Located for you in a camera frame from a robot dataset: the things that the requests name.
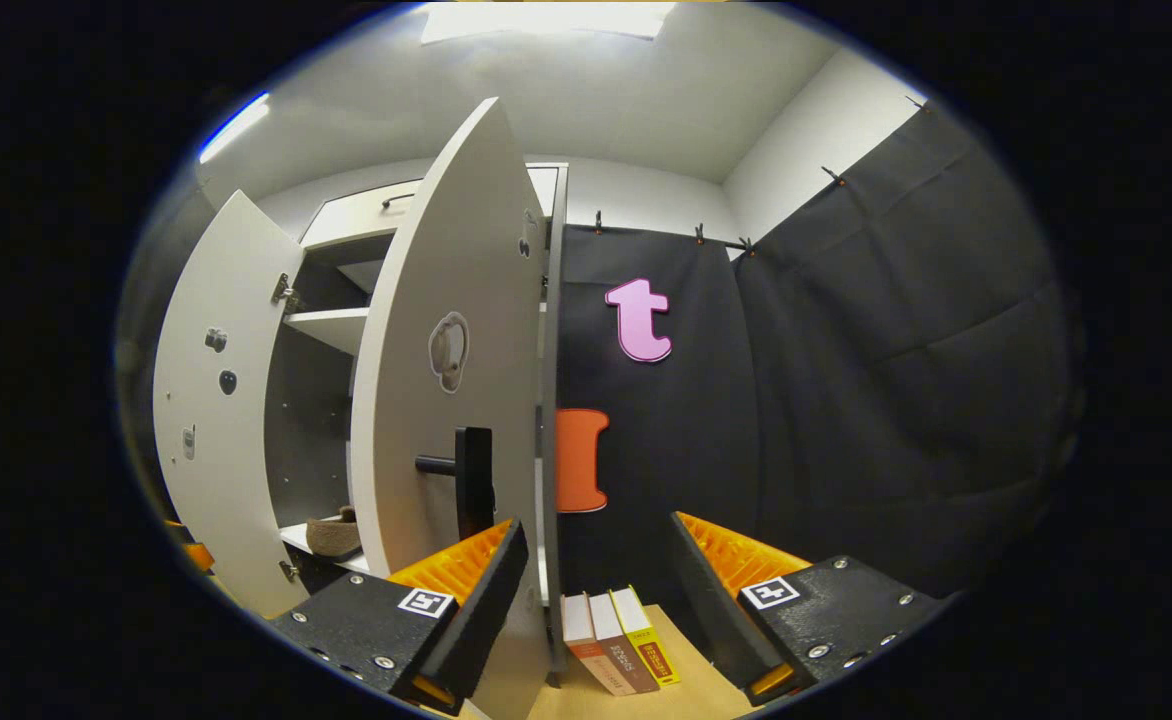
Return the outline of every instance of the black fabric backdrop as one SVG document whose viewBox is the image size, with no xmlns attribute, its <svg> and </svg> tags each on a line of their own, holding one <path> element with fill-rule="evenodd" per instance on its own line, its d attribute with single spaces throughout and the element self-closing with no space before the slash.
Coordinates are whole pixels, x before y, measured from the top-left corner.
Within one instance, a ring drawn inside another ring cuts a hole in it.
<svg viewBox="0 0 1172 720">
<path fill-rule="evenodd" d="M 943 596 L 1026 527 L 1071 375 L 1042 229 L 929 109 L 732 265 L 758 385 L 756 537 Z"/>
<path fill-rule="evenodd" d="M 559 514 L 563 592 L 635 585 L 695 644 L 702 638 L 665 556 L 673 510 L 755 529 L 758 430 L 747 325 L 723 246 L 691 237 L 566 227 L 559 315 L 559 407 L 604 410 L 598 480 L 608 505 Z M 654 313 L 670 354 L 638 364 L 616 340 L 604 293 L 647 278 L 669 299 Z"/>
</svg>

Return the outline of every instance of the book spine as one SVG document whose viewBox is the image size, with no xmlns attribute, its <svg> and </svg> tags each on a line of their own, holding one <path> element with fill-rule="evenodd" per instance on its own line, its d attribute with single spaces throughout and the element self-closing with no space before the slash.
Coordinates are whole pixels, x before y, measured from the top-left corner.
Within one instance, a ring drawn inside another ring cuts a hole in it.
<svg viewBox="0 0 1172 720">
<path fill-rule="evenodd" d="M 600 647 L 599 643 L 571 644 L 568 650 L 573 651 L 577 660 L 581 660 L 586 670 L 590 670 L 590 673 L 595 675 L 595 679 L 605 688 L 608 688 L 609 693 L 635 693 L 635 688 L 631 687 L 631 682 L 626 682 L 626 678 L 619 675 L 613 664 L 609 663 L 608 657 L 604 656 L 604 647 Z"/>
<path fill-rule="evenodd" d="M 636 693 L 650 693 L 657 690 L 656 680 L 653 679 L 653 674 L 649 673 L 643 661 L 638 659 L 635 648 L 631 646 L 631 641 L 626 637 L 618 636 L 600 641 L 600 644 L 604 646 L 604 654 L 613 661 L 618 671 L 621 671 L 622 677 L 626 678 L 632 688 L 635 688 Z"/>
<path fill-rule="evenodd" d="M 674 665 L 670 664 L 670 656 L 665 651 L 662 641 L 657 639 L 655 629 L 635 630 L 633 633 L 627 633 L 626 637 L 631 639 L 631 646 L 635 647 L 640 660 L 643 661 L 649 673 L 653 673 L 653 678 L 656 679 L 659 685 L 679 682 L 679 673 L 674 671 Z"/>
</svg>

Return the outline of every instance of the cabinet door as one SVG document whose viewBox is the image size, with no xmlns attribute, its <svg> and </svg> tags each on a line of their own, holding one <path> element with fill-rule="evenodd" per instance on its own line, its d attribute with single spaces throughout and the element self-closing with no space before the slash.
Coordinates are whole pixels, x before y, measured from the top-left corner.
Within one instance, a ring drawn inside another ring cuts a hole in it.
<svg viewBox="0 0 1172 720">
<path fill-rule="evenodd" d="M 352 500 L 375 575 L 458 541 L 454 478 L 418 473 L 414 457 L 451 457 L 463 424 L 493 430 L 496 519 L 522 519 L 531 556 L 472 698 L 495 719 L 525 716 L 548 673 L 534 546 L 545 223 L 500 101 L 485 100 L 444 145 L 395 232 L 354 382 Z M 430 340 L 450 315 L 464 318 L 466 351 L 459 373 L 441 376 Z"/>
<path fill-rule="evenodd" d="M 271 296 L 280 273 L 297 276 L 302 254 L 234 192 L 190 252 L 155 359 L 155 443 L 173 507 L 231 596 L 265 618 L 311 597 L 280 570 L 288 553 L 263 449 L 266 375 L 285 304 Z M 210 331 L 224 333 L 220 351 L 206 345 Z"/>
</svg>

